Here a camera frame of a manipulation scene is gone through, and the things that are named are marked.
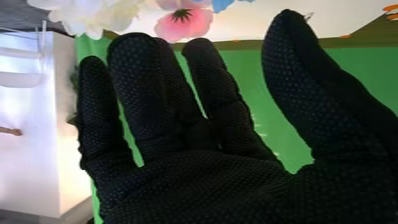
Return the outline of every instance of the green screen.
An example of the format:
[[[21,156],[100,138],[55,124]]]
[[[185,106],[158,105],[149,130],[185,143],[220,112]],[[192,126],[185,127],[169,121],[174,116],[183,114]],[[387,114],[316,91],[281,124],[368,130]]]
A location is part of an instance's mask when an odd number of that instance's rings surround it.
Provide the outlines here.
[[[107,39],[93,41],[87,37],[77,38],[78,60],[89,55],[96,55],[107,60],[109,43],[110,40]],[[311,151],[270,97],[263,81],[260,53],[260,50],[220,51],[229,72],[238,82],[242,96],[251,107],[256,131],[279,156],[288,170],[297,172],[302,165],[311,163]],[[327,50],[327,53],[343,69],[363,81],[373,96],[398,113],[398,72],[395,69],[398,64],[398,48],[331,49]],[[181,52],[176,52],[176,54],[185,74],[188,74]],[[135,160],[142,165],[139,151],[133,146],[133,138],[126,127],[125,130],[126,139],[135,152]],[[94,199],[96,222],[100,223],[98,208],[100,203],[98,199]]]

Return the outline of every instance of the textured glove fabric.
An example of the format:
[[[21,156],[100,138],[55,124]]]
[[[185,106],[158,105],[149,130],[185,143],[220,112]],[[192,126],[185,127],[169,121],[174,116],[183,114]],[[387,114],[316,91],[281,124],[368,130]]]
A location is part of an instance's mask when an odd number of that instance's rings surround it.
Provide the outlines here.
[[[325,55],[304,17],[281,13],[263,47],[268,90],[313,149],[315,163],[295,175],[254,132],[212,42],[196,39],[183,55],[208,119],[164,40],[123,35],[109,48],[109,69],[94,57],[80,65],[82,168],[105,223],[398,223],[396,116]],[[336,93],[340,86],[350,97]],[[116,94],[141,168],[123,140]],[[347,98],[373,103],[370,113],[389,126],[363,119],[372,116],[357,115],[363,108]]]
[[[396,223],[389,158],[389,148],[398,150],[398,145],[389,145],[396,137],[389,133],[393,139],[386,140],[380,127],[356,115],[368,113],[363,106],[372,107],[372,119],[389,118],[382,127],[389,130],[396,117],[340,69],[304,17],[290,10],[270,26],[263,69],[270,94],[315,157],[315,164],[300,169],[290,182],[283,216],[290,223]]]

